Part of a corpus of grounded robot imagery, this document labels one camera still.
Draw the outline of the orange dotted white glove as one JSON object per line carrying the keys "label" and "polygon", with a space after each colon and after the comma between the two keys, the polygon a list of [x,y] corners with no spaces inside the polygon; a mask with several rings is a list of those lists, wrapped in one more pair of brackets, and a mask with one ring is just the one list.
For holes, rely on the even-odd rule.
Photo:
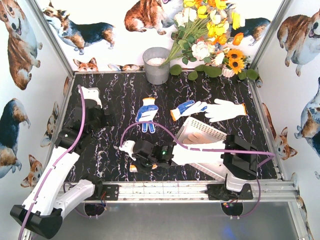
{"label": "orange dotted white glove", "polygon": [[147,174],[151,172],[152,170],[155,170],[158,166],[156,164],[153,164],[152,166],[135,166],[134,164],[130,164],[129,166],[129,172],[130,173],[144,173]]}

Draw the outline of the cream glove red cuff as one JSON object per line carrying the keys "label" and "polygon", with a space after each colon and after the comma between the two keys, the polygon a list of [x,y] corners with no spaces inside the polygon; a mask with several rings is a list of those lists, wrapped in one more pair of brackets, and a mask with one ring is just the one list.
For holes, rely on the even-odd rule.
{"label": "cream glove red cuff", "polygon": [[213,143],[210,139],[204,137],[199,132],[193,132],[189,134],[183,141],[185,145],[197,145],[197,144],[210,144]]}

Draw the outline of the white perforated storage basket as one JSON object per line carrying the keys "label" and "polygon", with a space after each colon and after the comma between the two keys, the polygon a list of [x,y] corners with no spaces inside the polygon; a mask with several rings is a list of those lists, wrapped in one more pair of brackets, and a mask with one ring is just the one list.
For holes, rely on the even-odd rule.
{"label": "white perforated storage basket", "polygon": [[[226,133],[193,117],[185,120],[176,135],[185,145],[221,143],[226,137]],[[215,162],[191,162],[189,165],[218,181],[223,181],[228,172],[221,158]]]}

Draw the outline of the white glove orange cuff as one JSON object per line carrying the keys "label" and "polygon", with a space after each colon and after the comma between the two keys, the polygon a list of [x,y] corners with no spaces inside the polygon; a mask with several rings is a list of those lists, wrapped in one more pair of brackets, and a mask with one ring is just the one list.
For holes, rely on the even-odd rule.
{"label": "white glove orange cuff", "polygon": [[235,104],[228,100],[216,98],[214,104],[207,104],[204,116],[211,123],[234,119],[237,116],[246,116],[248,114],[246,105]]}

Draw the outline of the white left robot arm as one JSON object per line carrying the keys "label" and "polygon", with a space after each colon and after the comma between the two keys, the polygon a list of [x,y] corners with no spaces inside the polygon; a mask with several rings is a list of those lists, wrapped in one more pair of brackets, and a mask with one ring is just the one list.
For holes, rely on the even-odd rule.
{"label": "white left robot arm", "polygon": [[86,146],[93,143],[94,133],[115,123],[114,114],[105,112],[97,100],[86,99],[76,105],[73,119],[59,132],[50,161],[33,191],[22,204],[15,204],[10,210],[10,216],[23,229],[51,239],[64,218],[82,201],[106,197],[103,180],[88,173],[62,196],[58,193]]}

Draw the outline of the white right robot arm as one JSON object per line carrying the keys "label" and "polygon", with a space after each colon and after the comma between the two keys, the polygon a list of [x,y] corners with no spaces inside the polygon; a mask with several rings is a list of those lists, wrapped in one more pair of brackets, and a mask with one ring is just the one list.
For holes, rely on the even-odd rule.
{"label": "white right robot arm", "polygon": [[123,151],[134,161],[137,170],[149,172],[153,166],[169,168],[173,165],[201,165],[225,180],[229,191],[239,193],[243,186],[255,178],[253,156],[241,144],[242,139],[227,135],[225,139],[206,138],[202,133],[193,132],[182,140],[162,145],[147,140],[128,140]]}

